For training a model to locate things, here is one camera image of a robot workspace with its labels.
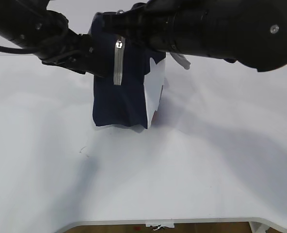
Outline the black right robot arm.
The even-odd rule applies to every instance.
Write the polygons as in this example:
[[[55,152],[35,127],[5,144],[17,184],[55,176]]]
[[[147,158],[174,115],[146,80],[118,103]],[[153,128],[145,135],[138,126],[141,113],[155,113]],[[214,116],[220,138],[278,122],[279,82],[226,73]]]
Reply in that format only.
[[[103,14],[105,32],[148,48],[258,72],[287,65],[287,0],[150,0]]]

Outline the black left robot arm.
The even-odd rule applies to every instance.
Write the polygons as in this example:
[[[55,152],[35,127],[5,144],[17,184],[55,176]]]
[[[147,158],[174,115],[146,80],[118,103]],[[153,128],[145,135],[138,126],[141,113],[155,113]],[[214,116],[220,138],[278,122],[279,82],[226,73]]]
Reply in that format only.
[[[17,48],[8,54],[33,54],[42,64],[106,77],[109,63],[89,34],[72,31],[68,19],[48,10],[47,0],[0,0],[0,36]]]

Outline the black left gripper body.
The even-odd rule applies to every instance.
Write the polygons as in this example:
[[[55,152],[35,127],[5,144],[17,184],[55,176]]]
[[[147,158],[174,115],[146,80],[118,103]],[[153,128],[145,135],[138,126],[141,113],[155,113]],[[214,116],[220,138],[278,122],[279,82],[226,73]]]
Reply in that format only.
[[[66,68],[76,73],[90,73],[102,78],[108,76],[111,65],[102,47],[89,34],[67,37],[65,44],[42,64]]]

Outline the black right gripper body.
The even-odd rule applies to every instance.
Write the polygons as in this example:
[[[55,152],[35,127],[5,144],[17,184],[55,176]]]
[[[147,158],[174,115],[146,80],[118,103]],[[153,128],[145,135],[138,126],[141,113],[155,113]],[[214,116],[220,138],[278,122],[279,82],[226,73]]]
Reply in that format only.
[[[149,12],[147,4],[139,2],[122,13],[104,12],[102,30],[155,51],[172,52],[167,31],[171,25],[170,16],[170,13]]]

